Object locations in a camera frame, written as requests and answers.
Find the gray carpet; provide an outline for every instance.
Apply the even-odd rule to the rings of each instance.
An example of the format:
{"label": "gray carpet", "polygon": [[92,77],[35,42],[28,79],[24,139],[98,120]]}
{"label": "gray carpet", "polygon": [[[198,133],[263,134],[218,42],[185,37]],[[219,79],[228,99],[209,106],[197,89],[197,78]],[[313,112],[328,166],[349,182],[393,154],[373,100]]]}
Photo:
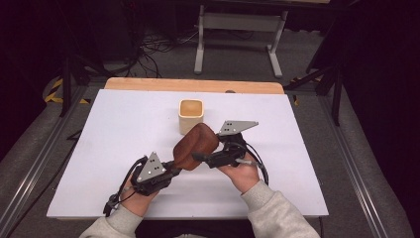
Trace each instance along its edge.
{"label": "gray carpet", "polygon": [[[266,42],[270,40],[271,35],[267,34],[254,34],[246,41],[224,32],[207,34],[203,72],[200,75],[193,73],[196,52],[194,42],[178,46],[167,53],[154,53],[151,56],[157,62],[159,73],[165,78],[278,81],[285,85],[293,77],[305,75],[306,66],[321,43],[322,37],[317,33],[284,32],[277,50],[283,70],[282,79],[273,76],[264,49]],[[141,61],[148,67],[154,67],[146,59]],[[131,70],[131,75],[146,77],[145,71],[138,65]],[[153,72],[148,72],[148,76],[154,75]],[[95,82],[90,83],[83,97],[94,100],[97,91],[103,85],[103,78],[95,78]],[[313,82],[310,82],[296,91],[287,93],[297,95],[299,100],[299,105],[295,106],[290,96],[297,123],[315,173],[321,182],[321,189],[330,212],[328,217],[323,218],[325,237],[374,237],[346,170],[341,147],[333,133],[333,126],[329,123],[330,115],[323,111],[320,98],[311,92],[313,86]],[[91,104],[78,104],[75,108],[23,210],[38,196],[64,160],[72,144],[66,138],[83,128],[90,108]],[[1,162],[0,213],[6,210],[20,181],[48,139],[58,120],[59,112],[60,104],[48,103],[46,110]],[[340,113],[339,130],[343,132],[348,142],[388,237],[413,237],[405,211],[377,166],[345,92]],[[93,222],[46,218],[47,209],[53,199],[53,188],[58,182],[59,176],[26,215],[12,237],[77,237]],[[318,219],[308,220],[318,232],[321,232]]]}

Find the person's left hand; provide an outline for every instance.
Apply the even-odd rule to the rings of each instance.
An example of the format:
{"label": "person's left hand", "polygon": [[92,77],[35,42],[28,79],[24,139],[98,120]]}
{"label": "person's left hand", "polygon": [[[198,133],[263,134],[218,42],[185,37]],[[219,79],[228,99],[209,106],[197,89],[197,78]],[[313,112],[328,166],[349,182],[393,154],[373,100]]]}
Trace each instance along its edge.
{"label": "person's left hand", "polygon": [[129,189],[123,191],[123,193],[120,195],[120,199],[124,200],[123,202],[121,202],[121,204],[134,214],[143,217],[148,211],[149,205],[151,204],[152,200],[155,198],[155,196],[158,195],[158,191],[150,194],[149,196],[141,195],[135,192],[134,189],[131,187],[132,184],[130,180],[131,177],[129,177],[126,184],[124,185],[124,187],[129,187]]}

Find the white cup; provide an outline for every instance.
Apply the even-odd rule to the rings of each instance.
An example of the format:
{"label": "white cup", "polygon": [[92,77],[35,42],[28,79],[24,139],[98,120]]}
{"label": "white cup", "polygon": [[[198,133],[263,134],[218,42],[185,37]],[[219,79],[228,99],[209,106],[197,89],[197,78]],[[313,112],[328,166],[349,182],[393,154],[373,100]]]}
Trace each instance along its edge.
{"label": "white cup", "polygon": [[201,100],[183,99],[179,102],[179,133],[187,134],[195,125],[203,122],[204,105]]}

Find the sleeve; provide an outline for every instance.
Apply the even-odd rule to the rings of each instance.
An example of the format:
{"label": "sleeve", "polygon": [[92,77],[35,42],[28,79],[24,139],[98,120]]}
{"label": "sleeve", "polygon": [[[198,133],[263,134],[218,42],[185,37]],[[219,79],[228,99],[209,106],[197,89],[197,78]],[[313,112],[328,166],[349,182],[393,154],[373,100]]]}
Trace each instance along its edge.
{"label": "sleeve", "polygon": [[135,231],[142,222],[140,217],[124,206],[118,206],[109,217],[98,218],[87,230],[85,230],[80,238],[87,237],[106,237],[106,238],[126,238],[136,237]]}
{"label": "sleeve", "polygon": [[319,237],[299,210],[280,191],[259,181],[242,195],[256,237]]}

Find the dark floor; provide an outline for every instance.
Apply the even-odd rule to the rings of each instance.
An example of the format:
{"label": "dark floor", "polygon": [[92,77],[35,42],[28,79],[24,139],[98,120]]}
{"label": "dark floor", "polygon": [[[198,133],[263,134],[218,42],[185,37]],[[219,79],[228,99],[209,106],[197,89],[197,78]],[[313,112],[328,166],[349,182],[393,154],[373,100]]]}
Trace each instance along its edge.
{"label": "dark floor", "polygon": [[[154,53],[151,57],[158,65],[158,72],[164,78],[195,78],[250,81],[278,81],[283,85],[296,76],[305,75],[306,66],[312,59],[322,37],[316,32],[285,31],[280,39],[277,56],[283,71],[283,78],[273,76],[264,45],[271,40],[270,35],[255,34],[243,41],[233,35],[216,32],[206,41],[203,72],[193,73],[196,43],[189,41],[167,53]],[[145,58],[141,62],[154,68]],[[130,72],[132,77],[154,77],[156,74],[137,64]],[[88,87],[79,89],[82,97],[92,99],[91,104],[76,104],[51,147],[46,166],[39,177],[35,177],[29,188],[30,193],[23,207],[25,211],[41,193],[72,145],[66,137],[83,128],[96,93],[104,86],[103,78],[94,78]],[[321,183],[330,215],[323,218],[325,237],[413,237],[405,216],[392,189],[384,179],[364,132],[355,115],[352,105],[344,91],[340,109],[340,127],[331,122],[329,115],[332,93],[329,96],[316,96],[314,82],[295,91],[287,91],[302,137],[305,141],[315,173]],[[292,96],[297,95],[298,105]],[[0,210],[10,211],[8,207],[19,188],[19,184],[46,148],[59,119],[61,104],[48,103],[47,109],[34,121],[7,157],[0,164]],[[14,231],[12,237],[77,237],[92,220],[59,221],[46,218],[53,199],[53,188],[58,178]],[[6,224],[2,217],[1,224]],[[321,233],[318,219],[308,219]]]}

